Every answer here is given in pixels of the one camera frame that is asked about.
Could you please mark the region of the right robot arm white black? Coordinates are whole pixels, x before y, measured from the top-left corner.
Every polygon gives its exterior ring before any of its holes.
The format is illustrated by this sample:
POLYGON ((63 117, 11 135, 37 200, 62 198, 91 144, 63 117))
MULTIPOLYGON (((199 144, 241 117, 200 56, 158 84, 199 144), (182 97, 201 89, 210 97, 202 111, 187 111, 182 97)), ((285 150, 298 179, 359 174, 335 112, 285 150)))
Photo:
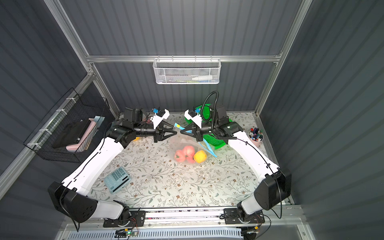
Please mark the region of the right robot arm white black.
POLYGON ((210 108, 210 117, 204 118, 203 108, 186 110, 185 118, 191 123, 181 134, 195 138, 198 142, 210 135, 224 141, 249 165, 257 177, 254 193, 237 205, 240 221, 247 221, 262 210, 271 210, 291 195, 292 174, 268 159, 250 140, 247 132, 236 122, 230 121, 225 109, 210 108))

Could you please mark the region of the pink peach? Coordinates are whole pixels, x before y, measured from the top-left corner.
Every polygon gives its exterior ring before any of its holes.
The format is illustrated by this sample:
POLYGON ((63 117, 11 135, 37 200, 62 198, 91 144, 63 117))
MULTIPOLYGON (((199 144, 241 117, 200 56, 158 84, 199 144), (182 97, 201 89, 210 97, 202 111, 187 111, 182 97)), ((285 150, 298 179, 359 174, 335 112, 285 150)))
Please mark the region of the pink peach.
POLYGON ((195 163, 196 163, 196 161, 194 160, 193 157, 187 157, 187 158, 186 158, 186 161, 187 161, 188 163, 190 163, 190 164, 195 164, 195 163))
POLYGON ((186 156, 183 150, 177 150, 174 155, 174 160, 176 162, 184 162, 186 160, 186 156))
POLYGON ((183 148, 183 151, 185 153, 186 158, 187 157, 193 157, 195 155, 195 148, 193 146, 185 146, 183 148))

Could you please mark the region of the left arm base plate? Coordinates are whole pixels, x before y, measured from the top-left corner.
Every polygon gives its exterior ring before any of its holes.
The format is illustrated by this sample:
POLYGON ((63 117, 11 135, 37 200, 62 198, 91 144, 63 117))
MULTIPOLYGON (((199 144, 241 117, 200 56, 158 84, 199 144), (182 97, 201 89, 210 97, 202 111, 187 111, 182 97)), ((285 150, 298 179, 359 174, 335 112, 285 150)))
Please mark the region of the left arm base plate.
POLYGON ((134 228, 143 227, 146 218, 146 212, 142 210, 129 210, 123 213, 116 219, 105 219, 104 228, 134 228))

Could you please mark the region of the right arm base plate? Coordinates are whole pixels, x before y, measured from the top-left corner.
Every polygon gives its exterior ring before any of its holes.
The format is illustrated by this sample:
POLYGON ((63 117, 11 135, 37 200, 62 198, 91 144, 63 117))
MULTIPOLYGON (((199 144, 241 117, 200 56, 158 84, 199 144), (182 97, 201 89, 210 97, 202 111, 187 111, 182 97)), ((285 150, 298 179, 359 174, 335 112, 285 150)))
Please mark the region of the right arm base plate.
POLYGON ((227 225, 261 225, 265 223, 265 218, 262 216, 262 213, 262 211, 257 211, 251 215, 248 215, 242 210, 238 210, 235 208, 225 208, 224 213, 221 214, 220 218, 224 219, 227 225))

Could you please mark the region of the pink peach top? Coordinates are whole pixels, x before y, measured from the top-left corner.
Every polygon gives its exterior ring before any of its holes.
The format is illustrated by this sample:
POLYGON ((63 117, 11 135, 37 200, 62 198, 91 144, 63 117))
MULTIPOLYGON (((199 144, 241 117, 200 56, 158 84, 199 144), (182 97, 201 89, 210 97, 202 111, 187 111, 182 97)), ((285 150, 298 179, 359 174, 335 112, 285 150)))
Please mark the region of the pink peach top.
POLYGON ((195 148, 193 146, 185 146, 183 148, 183 151, 185 153, 186 158, 187 157, 193 157, 195 155, 195 148))

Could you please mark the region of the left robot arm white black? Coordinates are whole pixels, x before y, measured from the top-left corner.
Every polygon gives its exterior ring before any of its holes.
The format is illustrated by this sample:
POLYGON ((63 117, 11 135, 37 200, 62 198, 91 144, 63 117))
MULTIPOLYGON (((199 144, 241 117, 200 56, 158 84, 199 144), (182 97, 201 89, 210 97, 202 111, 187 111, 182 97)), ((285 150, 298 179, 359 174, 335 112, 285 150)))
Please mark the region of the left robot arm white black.
POLYGON ((89 193, 104 169, 137 137, 152 137, 157 143, 177 134, 173 125, 166 122, 169 110, 158 108, 153 112, 151 118, 144 118, 142 110, 126 108, 123 119, 107 128, 104 138, 88 158, 61 183, 53 182, 49 186, 48 193, 57 211, 75 224, 89 219, 129 220, 128 206, 92 199, 89 193))

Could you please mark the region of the pink peach bottom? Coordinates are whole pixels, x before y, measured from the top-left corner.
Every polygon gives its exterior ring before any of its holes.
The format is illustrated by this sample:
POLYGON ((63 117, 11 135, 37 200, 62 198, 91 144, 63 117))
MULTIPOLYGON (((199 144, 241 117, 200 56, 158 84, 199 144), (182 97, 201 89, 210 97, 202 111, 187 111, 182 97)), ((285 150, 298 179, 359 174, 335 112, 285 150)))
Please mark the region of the pink peach bottom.
POLYGON ((187 157, 187 158, 186 158, 186 161, 187 161, 188 163, 190 163, 190 164, 195 164, 195 163, 196 163, 196 161, 194 160, 193 157, 187 157))

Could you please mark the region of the yellow peach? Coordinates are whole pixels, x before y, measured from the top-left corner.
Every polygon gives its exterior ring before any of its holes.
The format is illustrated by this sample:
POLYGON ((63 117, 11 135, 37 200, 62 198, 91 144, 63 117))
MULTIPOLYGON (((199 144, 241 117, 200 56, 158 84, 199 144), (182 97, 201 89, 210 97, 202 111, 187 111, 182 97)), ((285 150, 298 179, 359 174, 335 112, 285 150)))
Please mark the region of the yellow peach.
POLYGON ((195 155, 194 155, 194 161, 196 162, 196 163, 203 163, 204 161, 206 161, 207 160, 207 154, 206 154, 206 152, 205 151, 203 151, 203 150, 200 150, 200 151, 198 151, 198 152, 196 152, 195 153, 195 155))

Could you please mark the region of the clear zip-top bag blue zipper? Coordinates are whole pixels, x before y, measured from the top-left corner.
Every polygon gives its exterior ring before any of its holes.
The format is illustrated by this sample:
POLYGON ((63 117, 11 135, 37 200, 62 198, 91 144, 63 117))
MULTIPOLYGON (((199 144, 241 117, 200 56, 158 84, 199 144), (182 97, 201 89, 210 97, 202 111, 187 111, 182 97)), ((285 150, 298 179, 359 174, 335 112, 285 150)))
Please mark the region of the clear zip-top bag blue zipper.
POLYGON ((141 123, 119 119, 111 122, 111 125, 106 128, 104 139, 111 138, 114 143, 120 143, 125 149, 137 137, 148 137, 152 133, 153 129, 141 123))

